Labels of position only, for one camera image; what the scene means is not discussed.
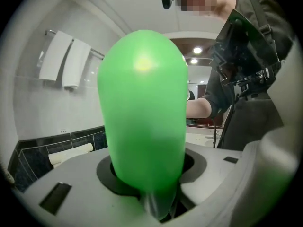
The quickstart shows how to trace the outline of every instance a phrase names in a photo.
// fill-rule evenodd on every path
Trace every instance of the towel rack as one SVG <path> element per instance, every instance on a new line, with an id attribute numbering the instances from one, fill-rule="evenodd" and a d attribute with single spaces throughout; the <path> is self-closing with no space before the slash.
<path id="1" fill-rule="evenodd" d="M 45 35 L 47 35 L 48 33 L 52 33 L 52 34 L 55 35 L 57 32 L 56 32 L 56 31 L 53 31 L 53 30 L 51 30 L 51 29 L 47 29 L 47 30 L 45 31 Z M 96 51 L 96 50 L 94 50 L 93 48 L 91 48 L 91 51 L 93 51 L 95 54 L 98 54 L 99 56 L 101 56 L 101 57 L 102 57 L 101 59 L 104 58 L 104 54 L 100 53 L 99 51 Z"/>

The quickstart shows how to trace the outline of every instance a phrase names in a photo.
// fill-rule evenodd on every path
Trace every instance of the ceiling light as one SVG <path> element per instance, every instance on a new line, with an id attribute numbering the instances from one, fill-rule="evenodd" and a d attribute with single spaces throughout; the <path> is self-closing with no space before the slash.
<path id="1" fill-rule="evenodd" d="M 190 61 L 190 63 L 192 63 L 192 64 L 197 64 L 197 63 L 198 63 L 198 60 L 197 60 L 197 59 L 192 59 L 192 60 Z"/>
<path id="2" fill-rule="evenodd" d="M 200 54 L 200 53 L 202 52 L 202 48 L 201 48 L 201 47 L 196 47 L 196 48 L 193 50 L 193 52 L 194 52 L 195 54 Z"/>

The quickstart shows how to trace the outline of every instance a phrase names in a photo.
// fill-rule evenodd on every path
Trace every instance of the man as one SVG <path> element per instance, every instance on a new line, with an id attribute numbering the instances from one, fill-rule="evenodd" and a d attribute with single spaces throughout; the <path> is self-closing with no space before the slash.
<path id="1" fill-rule="evenodd" d="M 275 40 L 280 60 L 286 58 L 292 46 L 294 33 L 275 0 L 177 0 L 177 4 L 182 10 L 217 17 L 224 22 L 231 11 L 236 9 L 260 31 L 264 25 L 269 24 L 272 32 L 267 38 L 270 36 Z M 225 112 L 232 100 L 232 94 L 221 85 L 219 74 L 212 70 L 205 95 L 188 101 L 187 118 L 214 118 L 220 111 Z M 220 141 L 219 147 L 243 150 L 247 143 L 260 140 L 265 133 L 282 125 L 279 114 L 266 92 L 256 99 L 240 98 L 228 128 L 224 129 L 224 141 Z"/>
<path id="2" fill-rule="evenodd" d="M 188 91 L 189 91 L 189 100 L 194 100 L 195 94 L 191 90 L 188 90 Z"/>

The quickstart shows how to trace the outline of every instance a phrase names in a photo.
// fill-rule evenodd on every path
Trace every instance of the black slot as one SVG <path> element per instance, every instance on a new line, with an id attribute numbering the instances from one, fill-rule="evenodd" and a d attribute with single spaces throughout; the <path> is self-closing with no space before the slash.
<path id="1" fill-rule="evenodd" d="M 233 157 L 226 157 L 223 160 L 231 162 L 231 163 L 234 163 L 234 164 L 236 164 L 238 162 L 238 159 L 237 158 L 233 158 Z"/>
<path id="2" fill-rule="evenodd" d="M 39 204 L 40 207 L 56 215 L 61 204 L 64 202 L 67 194 L 71 189 L 71 185 L 66 183 L 57 183 L 56 186 L 47 194 L 47 196 Z"/>

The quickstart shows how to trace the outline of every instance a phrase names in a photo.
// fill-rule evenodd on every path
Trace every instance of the gray plastic surface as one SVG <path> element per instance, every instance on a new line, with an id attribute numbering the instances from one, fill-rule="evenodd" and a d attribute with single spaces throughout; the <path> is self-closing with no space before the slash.
<path id="1" fill-rule="evenodd" d="M 136 198 L 115 195 L 100 183 L 95 171 L 101 158 L 108 155 L 107 149 L 69 159 L 29 187 L 23 198 L 49 226 L 58 226 L 59 222 L 76 227 L 250 226 L 266 213 L 262 205 L 265 203 L 269 210 L 277 193 L 283 192 L 294 175 L 301 153 L 300 141 L 294 139 L 299 138 L 301 131 L 277 129 L 261 143 L 248 144 L 243 152 L 187 143 L 188 149 L 203 154 L 207 160 L 201 177 L 181 185 L 183 194 L 198 206 L 162 225 L 146 213 Z M 223 161 L 226 156 L 239 160 L 237 164 Z M 272 173 L 282 175 L 282 181 L 272 181 Z M 73 187 L 55 217 L 38 204 L 58 181 Z M 269 197 L 270 201 L 259 201 L 262 197 Z"/>
<path id="2" fill-rule="evenodd" d="M 207 160 L 201 177 L 193 183 L 181 185 L 181 189 L 195 204 L 207 198 L 227 174 L 236 166 L 223 161 L 226 156 L 239 158 L 242 152 L 186 144 L 186 147 Z M 157 226 L 159 222 L 148 214 L 135 197 L 113 194 L 99 181 L 96 168 L 100 160 L 108 156 L 108 150 L 98 150 L 77 156 L 62 163 L 33 185 L 23 197 L 39 213 L 42 219 L 61 221 L 71 226 Z M 38 206 L 41 200 L 59 181 L 72 185 L 64 203 L 55 216 Z"/>
<path id="3" fill-rule="evenodd" d="M 31 185 L 23 194 L 25 202 L 51 226 L 56 226 L 57 221 L 74 227 L 159 225 L 135 197 L 121 197 L 101 184 L 96 169 L 105 156 L 107 149 L 67 160 Z M 53 216 L 38 205 L 59 181 L 71 184 L 72 188 Z"/>

